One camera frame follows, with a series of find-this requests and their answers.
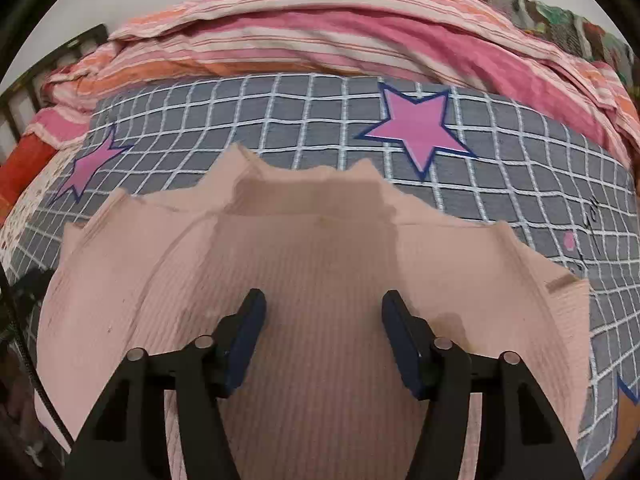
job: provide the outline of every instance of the colorful fabric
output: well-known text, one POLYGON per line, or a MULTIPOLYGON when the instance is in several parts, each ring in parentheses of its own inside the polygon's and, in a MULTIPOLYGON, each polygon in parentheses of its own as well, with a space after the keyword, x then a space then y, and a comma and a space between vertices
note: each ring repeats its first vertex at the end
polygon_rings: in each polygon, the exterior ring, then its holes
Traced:
POLYGON ((636 107, 640 107, 640 59, 613 34, 570 10, 536 0, 482 0, 527 34, 549 41, 587 61, 604 61, 618 74, 636 107))
POLYGON ((638 114, 609 66, 523 33, 479 0, 187 0, 131 20, 44 93, 89 112, 141 81, 301 70, 496 92, 584 133, 625 167, 627 145, 640 153, 638 114))
MULTIPOLYGON (((506 222, 464 221, 402 193, 370 159, 346 171, 282 170, 237 144, 191 189, 115 189, 84 227, 66 224, 37 351, 72 436, 128 349, 181 348, 250 286, 264 291, 267 322, 242 388, 220 405, 241 478, 405 475, 426 407, 402 384, 380 321, 395 287, 467 351, 521 355, 577 441, 588 280, 506 222)), ((60 439, 39 399, 36 412, 60 439)), ((186 480, 174 394, 165 419, 171 478, 186 480)), ((475 476, 480 426, 473 402, 461 480, 475 476)))
POLYGON ((436 153, 457 153, 476 158, 444 123, 449 91, 415 99, 380 83, 385 118, 358 135, 358 139, 400 142, 423 182, 436 153))
POLYGON ((7 161, 0 166, 0 227, 20 194, 47 165, 57 150, 35 135, 20 139, 7 161))
POLYGON ((10 268, 11 257, 14 249, 24 233, 25 226, 33 218, 33 213, 42 200, 44 192, 60 176, 60 173, 67 167, 74 155, 82 147, 82 144, 69 146, 57 152, 44 169, 27 186, 20 198, 15 203, 4 225, 0 228, 0 258, 5 269, 10 268))

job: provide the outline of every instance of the ribbed knit fabric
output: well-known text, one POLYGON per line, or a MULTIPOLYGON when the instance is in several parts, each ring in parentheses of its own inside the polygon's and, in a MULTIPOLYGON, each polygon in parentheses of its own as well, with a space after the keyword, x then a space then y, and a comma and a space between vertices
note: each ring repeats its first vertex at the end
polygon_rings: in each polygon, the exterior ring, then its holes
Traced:
MULTIPOLYGON (((427 405, 402 385, 385 336, 381 300, 392 288, 467 351, 518 352, 577 439, 586 280, 503 222, 463 221, 403 194, 368 160, 278 170, 237 146, 196 187, 117 189, 83 228, 67 226, 38 372, 71 433, 127 349, 181 348, 252 287, 266 295, 266 324, 244 385, 220 402, 243 479, 404 478, 427 405)), ((464 479, 479 436, 474 397, 464 479)), ((173 478, 186 478, 172 395, 166 428, 173 478)))

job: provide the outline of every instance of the pink star with blue outline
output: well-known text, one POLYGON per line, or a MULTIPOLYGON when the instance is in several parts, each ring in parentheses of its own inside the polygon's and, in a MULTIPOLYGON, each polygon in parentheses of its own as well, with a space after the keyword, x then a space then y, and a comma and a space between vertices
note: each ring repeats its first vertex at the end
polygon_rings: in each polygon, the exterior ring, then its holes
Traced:
POLYGON ((414 99, 380 83, 380 94, 386 118, 360 133, 357 139, 401 142, 420 180, 426 178, 438 152, 476 157, 444 124, 448 90, 414 99))
POLYGON ((71 190, 76 203, 80 202, 84 190, 89 184, 92 176, 95 172, 108 160, 120 155, 122 152, 130 149, 130 146, 114 146, 116 127, 114 124, 110 124, 108 127, 109 133, 103 142, 91 153, 87 153, 85 156, 74 160, 74 165, 71 174, 60 186, 60 189, 56 193, 50 204, 53 204, 57 199, 63 196, 67 191, 71 190))

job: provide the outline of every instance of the wrinkled blanket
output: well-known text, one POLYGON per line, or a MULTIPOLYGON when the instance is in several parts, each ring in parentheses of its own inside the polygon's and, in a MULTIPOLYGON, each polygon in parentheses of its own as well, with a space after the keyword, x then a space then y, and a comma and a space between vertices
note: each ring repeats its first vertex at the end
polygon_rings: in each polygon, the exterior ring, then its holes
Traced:
POLYGON ((131 20, 110 40, 48 79, 44 93, 58 106, 28 132, 57 148, 78 142, 46 124, 67 116, 85 131, 98 99, 138 82, 316 70, 500 93, 584 134, 626 168, 640 154, 638 114, 612 67, 524 33, 481 0, 187 0, 131 20))

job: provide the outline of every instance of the bed sheet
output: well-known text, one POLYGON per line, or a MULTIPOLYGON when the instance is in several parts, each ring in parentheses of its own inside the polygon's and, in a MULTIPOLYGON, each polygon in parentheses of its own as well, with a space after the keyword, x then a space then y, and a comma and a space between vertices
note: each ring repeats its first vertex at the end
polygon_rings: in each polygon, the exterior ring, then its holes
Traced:
MULTIPOLYGON (((422 182, 402 148, 356 136, 383 115, 379 81, 409 96, 450 87, 375 77, 267 74, 159 82, 101 101, 76 158, 115 125, 132 145, 94 174, 78 203, 54 201, 66 165, 20 233, 12 280, 55 267, 63 225, 83 222, 116 187, 133 194, 193 186, 231 142, 271 165, 346 169, 370 158, 404 192, 473 221, 507 221, 518 237, 579 276, 590 293, 590 384, 577 454, 588 477, 615 432, 617 376, 638 393, 640 258, 633 177, 609 153, 532 108, 484 92, 450 88, 445 122, 478 156, 436 157, 422 182)), ((30 324, 30 346, 37 314, 30 324)))
POLYGON ((81 148, 82 143, 79 143, 57 152, 20 195, 14 208, 7 216, 4 225, 0 228, 0 258, 5 269, 11 264, 14 249, 29 218, 42 200, 44 192, 60 176, 69 161, 74 158, 74 155, 81 148))

